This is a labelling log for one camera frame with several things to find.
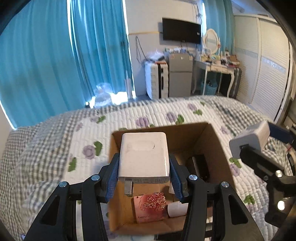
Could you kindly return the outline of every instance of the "black flat screen tv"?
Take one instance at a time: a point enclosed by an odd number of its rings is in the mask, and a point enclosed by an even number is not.
[[[163,18],[163,40],[201,44],[200,24]]]

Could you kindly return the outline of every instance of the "brown cardboard box on table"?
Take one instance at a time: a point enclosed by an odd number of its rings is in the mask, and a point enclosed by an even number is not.
[[[204,154],[210,183],[227,181],[235,188],[227,158],[212,125],[192,123],[175,126],[162,126],[148,129],[117,131],[112,133],[109,161],[120,152],[122,135],[129,132],[164,132],[167,137],[168,151],[174,154],[180,165],[185,165],[194,154]],[[168,192],[169,182],[165,184],[134,184],[133,195],[164,192],[167,203],[177,201]],[[109,202],[110,230],[124,235],[148,235],[177,232],[183,229],[185,216],[167,218],[149,223],[136,223],[133,198],[124,195],[124,184],[118,181],[113,198]]]

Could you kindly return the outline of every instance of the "laundry basket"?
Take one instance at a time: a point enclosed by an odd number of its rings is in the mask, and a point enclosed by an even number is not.
[[[216,80],[210,80],[210,83],[212,84],[212,86],[210,86],[209,84],[205,85],[205,95],[215,95],[216,94],[216,90],[218,87]],[[204,81],[202,81],[200,84],[200,94],[201,95],[203,92],[203,85],[204,85]]]

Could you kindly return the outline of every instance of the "bed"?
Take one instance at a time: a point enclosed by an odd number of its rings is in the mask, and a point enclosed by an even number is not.
[[[195,96],[77,110],[36,126],[18,128],[10,133],[0,162],[0,219],[14,239],[21,240],[60,181],[70,184],[84,181],[107,164],[110,134],[116,130],[206,121],[213,125],[230,159],[229,140],[263,119],[266,117],[236,100]],[[90,147],[97,141],[102,145],[99,156]],[[263,152],[281,164],[287,175],[292,175],[286,149],[280,141],[269,138]],[[264,239],[271,240],[277,228],[264,221],[268,210],[266,183],[240,160],[231,161],[238,195]],[[78,240],[82,240],[80,211],[77,202]],[[153,236],[120,237],[111,233],[106,204],[102,205],[102,212],[110,240],[153,240]]]

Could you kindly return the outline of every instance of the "blue curtain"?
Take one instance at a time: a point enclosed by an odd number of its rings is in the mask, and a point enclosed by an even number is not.
[[[126,91],[126,71],[131,62],[121,0],[72,0],[71,37],[75,62],[84,83],[86,100],[99,83],[109,83],[113,92]]]
[[[0,35],[0,101],[14,127],[83,108],[66,0],[32,0]]]
[[[220,38],[221,50],[234,53],[234,16],[231,0],[203,0],[207,29],[214,29]]]

